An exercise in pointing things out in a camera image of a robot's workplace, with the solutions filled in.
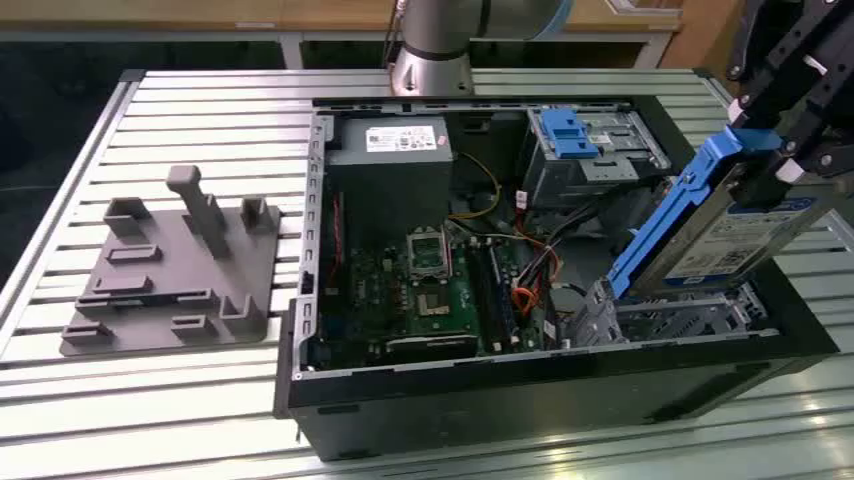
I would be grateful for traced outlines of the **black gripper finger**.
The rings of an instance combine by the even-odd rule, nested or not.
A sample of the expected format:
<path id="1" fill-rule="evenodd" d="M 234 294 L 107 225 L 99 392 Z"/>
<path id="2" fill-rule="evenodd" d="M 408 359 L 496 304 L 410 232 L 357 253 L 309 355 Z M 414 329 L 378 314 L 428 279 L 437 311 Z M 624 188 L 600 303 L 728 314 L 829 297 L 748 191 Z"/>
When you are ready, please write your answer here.
<path id="1" fill-rule="evenodd" d="M 769 129 L 796 104 L 809 119 L 849 126 L 852 3 L 745 1 L 724 73 L 739 85 L 735 127 Z"/>
<path id="2" fill-rule="evenodd" d="M 831 49 L 765 60 L 743 85 L 732 126 L 769 129 L 779 146 L 732 190 L 736 203 L 771 208 L 797 179 L 852 172 L 852 51 Z"/>

